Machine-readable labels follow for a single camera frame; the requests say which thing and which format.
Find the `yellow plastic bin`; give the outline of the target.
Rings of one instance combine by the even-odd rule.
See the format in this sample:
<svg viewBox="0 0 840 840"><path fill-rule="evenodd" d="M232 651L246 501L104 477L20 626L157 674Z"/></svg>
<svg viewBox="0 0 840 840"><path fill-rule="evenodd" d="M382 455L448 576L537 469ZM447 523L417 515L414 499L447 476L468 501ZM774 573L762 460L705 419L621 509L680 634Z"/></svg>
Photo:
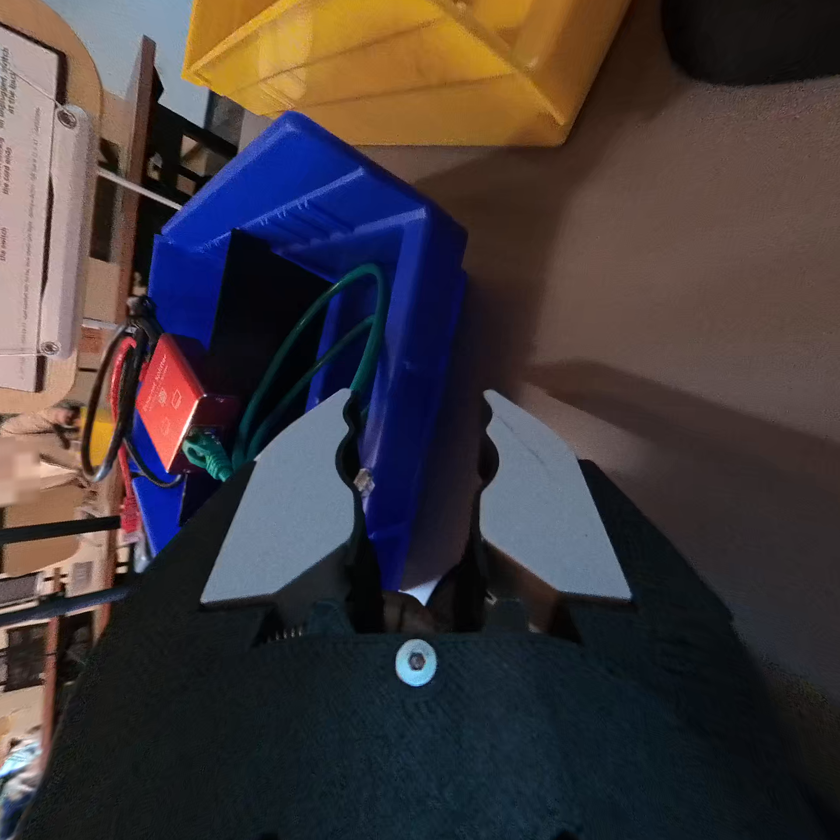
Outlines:
<svg viewBox="0 0 840 840"><path fill-rule="evenodd" d="M182 77L355 146L566 141L628 1L195 1Z"/></svg>

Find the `blue plastic bin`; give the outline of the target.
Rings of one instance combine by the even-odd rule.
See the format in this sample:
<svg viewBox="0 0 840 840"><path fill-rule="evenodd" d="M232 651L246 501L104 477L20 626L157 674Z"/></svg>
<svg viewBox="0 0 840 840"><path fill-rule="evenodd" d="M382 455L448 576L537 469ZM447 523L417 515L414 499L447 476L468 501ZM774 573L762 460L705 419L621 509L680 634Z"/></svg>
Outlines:
<svg viewBox="0 0 840 840"><path fill-rule="evenodd" d="M467 232L314 121L278 118L155 237L150 298L164 332L227 367L242 406L293 324L360 266L391 289L359 450L367 531L385 588L402 587L427 454L465 296Z"/></svg>

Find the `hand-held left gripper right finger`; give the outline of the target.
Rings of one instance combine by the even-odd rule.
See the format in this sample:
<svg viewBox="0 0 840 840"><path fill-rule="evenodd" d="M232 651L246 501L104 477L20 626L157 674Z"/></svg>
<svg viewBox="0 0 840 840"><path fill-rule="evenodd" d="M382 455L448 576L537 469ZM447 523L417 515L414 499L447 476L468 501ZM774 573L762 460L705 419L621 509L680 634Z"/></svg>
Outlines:
<svg viewBox="0 0 840 840"><path fill-rule="evenodd" d="M577 634L574 606L631 608L572 448L499 392L482 398L479 489L453 570L454 630Z"/></svg>

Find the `black rounded object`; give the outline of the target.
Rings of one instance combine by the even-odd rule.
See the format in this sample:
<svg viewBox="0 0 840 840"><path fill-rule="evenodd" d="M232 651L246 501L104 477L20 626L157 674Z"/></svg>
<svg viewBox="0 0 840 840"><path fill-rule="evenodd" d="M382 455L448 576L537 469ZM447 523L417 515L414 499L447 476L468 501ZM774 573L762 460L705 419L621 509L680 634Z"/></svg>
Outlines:
<svg viewBox="0 0 840 840"><path fill-rule="evenodd" d="M838 1L663 1L673 63L689 78L732 87L839 73Z"/></svg>

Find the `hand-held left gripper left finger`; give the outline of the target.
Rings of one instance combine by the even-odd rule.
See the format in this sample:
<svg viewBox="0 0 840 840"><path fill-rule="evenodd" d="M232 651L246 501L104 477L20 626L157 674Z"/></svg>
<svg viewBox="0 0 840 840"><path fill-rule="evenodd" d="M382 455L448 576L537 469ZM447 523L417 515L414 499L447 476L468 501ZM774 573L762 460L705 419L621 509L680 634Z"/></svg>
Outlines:
<svg viewBox="0 0 840 840"><path fill-rule="evenodd" d="M255 457L200 604L262 606L274 634L315 634L338 619L384 631L380 566L364 521L356 394L344 388L286 427Z"/></svg>

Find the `red splitter box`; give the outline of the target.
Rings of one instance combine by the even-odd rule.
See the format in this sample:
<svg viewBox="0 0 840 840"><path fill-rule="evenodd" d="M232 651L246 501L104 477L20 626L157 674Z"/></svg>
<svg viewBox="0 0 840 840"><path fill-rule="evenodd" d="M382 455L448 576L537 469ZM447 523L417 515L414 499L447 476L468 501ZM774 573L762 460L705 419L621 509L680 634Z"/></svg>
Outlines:
<svg viewBox="0 0 840 840"><path fill-rule="evenodd" d="M187 436L199 430L225 441L240 403L217 383L196 339L165 332L145 368L135 407L165 472L178 475L199 470L182 451Z"/></svg>

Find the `white sign stand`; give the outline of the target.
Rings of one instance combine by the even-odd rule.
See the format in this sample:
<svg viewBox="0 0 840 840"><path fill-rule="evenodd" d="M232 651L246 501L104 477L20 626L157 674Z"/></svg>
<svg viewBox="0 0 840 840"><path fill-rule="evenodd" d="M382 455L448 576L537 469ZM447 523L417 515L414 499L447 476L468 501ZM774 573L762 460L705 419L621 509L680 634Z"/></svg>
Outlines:
<svg viewBox="0 0 840 840"><path fill-rule="evenodd" d="M63 53L2 24L1 386L45 388L77 349L96 130Z"/></svg>

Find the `background storage rack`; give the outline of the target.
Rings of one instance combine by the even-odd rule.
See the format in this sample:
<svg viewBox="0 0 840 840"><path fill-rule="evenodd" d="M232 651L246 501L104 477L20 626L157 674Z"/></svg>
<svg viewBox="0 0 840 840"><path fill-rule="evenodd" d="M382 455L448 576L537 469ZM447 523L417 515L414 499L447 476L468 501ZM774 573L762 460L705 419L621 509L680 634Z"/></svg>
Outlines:
<svg viewBox="0 0 840 840"><path fill-rule="evenodd" d="M176 114L160 99L163 86L154 67L155 45L143 36L129 91L106 94L101 113L98 161L163 198L182 205L230 161L235 146ZM147 291L153 237L174 214L149 197L98 177L94 196L91 256L88 260L83 315L116 322L130 295ZM7 576L42 573L45 593L83 595L107 589L128 573L137 553L141 526L138 504L123 488L120 468L88 488L83 478L45 491L43 507L27 502L11 507L3 525L24 526L71 518L104 518L129 513L133 531L100 531L3 548ZM29 622L2 630L7 647L3 687L14 695L57 697L75 679L81 660L101 634L110 607L78 609L68 616Z"/></svg>

